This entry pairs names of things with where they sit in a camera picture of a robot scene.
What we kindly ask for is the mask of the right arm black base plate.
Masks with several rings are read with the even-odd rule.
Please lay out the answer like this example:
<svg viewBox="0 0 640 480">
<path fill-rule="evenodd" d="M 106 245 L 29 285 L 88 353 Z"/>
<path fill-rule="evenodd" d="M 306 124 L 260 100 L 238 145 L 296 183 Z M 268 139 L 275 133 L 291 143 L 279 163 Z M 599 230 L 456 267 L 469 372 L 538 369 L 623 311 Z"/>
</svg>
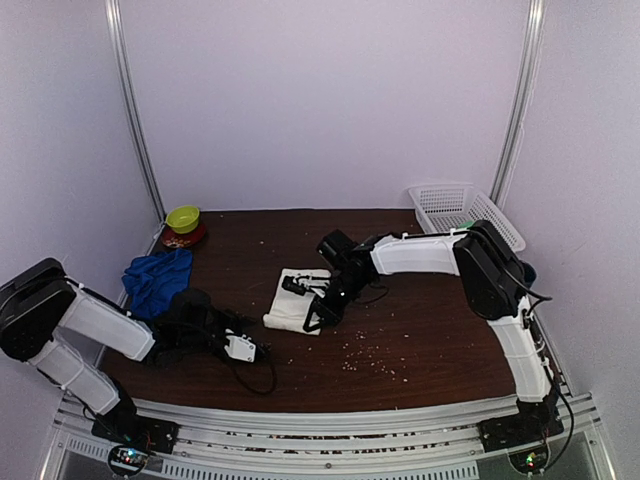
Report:
<svg viewBox="0 0 640 480">
<path fill-rule="evenodd" d="M 542 425 L 518 414 L 484 420 L 477 425 L 485 452 L 513 449 L 530 443 L 540 444 L 564 432 L 561 420 Z"/>
</svg>

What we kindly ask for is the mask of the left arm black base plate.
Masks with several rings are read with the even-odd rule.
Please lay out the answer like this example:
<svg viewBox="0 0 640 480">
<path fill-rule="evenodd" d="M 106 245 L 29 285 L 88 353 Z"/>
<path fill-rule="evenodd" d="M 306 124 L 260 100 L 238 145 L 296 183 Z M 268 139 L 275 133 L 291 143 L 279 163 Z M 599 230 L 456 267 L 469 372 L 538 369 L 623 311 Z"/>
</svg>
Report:
<svg viewBox="0 0 640 480">
<path fill-rule="evenodd" d="M 91 428 L 95 437 L 133 447 L 145 453 L 171 454 L 177 441 L 179 425 L 149 417 L 137 417 L 132 426 L 113 426 L 96 419 Z"/>
</svg>

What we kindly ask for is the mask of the white towel with blue emblem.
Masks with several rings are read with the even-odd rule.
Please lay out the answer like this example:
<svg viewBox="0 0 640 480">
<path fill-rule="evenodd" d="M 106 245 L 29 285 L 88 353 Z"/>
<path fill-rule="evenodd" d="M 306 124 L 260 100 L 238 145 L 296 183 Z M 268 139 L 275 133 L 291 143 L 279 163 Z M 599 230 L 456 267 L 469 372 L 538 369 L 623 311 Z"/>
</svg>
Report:
<svg viewBox="0 0 640 480">
<path fill-rule="evenodd" d="M 304 333 L 302 330 L 308 308 L 315 295 L 299 296 L 285 291 L 281 287 L 285 276 L 317 276 L 330 279 L 331 273 L 325 269 L 282 269 L 270 310 L 262 317 L 263 325 L 267 329 L 318 336 L 321 330 L 313 333 Z"/>
</svg>

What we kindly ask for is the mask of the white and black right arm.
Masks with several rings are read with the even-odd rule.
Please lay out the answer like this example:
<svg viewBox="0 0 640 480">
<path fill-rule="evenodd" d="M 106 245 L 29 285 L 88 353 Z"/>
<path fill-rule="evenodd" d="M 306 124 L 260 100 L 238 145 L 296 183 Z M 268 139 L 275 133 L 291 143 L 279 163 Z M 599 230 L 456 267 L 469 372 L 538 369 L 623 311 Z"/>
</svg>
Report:
<svg viewBox="0 0 640 480">
<path fill-rule="evenodd" d="M 470 310 L 491 327 L 510 367 L 518 408 L 513 433 L 530 442 L 549 430 L 557 385 L 533 320 L 534 308 L 547 298 L 530 288 L 526 276 L 531 267 L 520 261 L 491 222 L 479 220 L 441 234 L 387 233 L 363 242 L 335 230 L 317 250 L 333 269 L 328 277 L 287 274 L 280 282 L 289 293 L 311 297 L 302 316 L 304 332 L 338 325 L 347 306 L 382 276 L 457 276 Z"/>
</svg>

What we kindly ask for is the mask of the white perforated plastic basket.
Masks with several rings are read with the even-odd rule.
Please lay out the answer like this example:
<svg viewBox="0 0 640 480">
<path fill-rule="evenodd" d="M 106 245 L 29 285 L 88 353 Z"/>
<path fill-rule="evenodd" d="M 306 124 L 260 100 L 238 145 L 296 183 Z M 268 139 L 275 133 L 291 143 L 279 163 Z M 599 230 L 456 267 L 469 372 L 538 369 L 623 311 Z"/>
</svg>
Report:
<svg viewBox="0 0 640 480">
<path fill-rule="evenodd" d="M 425 233 L 446 233 L 478 220 L 489 221 L 514 252 L 526 242 L 513 224 L 479 188 L 469 183 L 431 183 L 410 187 L 416 221 Z"/>
</svg>

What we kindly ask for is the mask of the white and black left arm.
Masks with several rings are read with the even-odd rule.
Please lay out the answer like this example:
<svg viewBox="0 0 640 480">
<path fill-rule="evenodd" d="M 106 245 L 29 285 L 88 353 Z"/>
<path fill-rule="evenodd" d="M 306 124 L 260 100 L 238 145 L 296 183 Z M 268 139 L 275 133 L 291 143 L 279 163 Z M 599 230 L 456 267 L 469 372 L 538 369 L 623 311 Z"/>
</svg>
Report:
<svg viewBox="0 0 640 480">
<path fill-rule="evenodd" d="M 122 277 L 129 297 L 122 307 L 70 278 L 57 259 L 45 258 L 1 285 L 1 349 L 79 399 L 121 443 L 133 444 L 144 424 L 130 395 L 67 337 L 85 337 L 152 366 L 200 352 L 251 360 L 240 318 L 190 288 L 191 270 L 188 253 L 168 261 L 136 259 Z"/>
</svg>

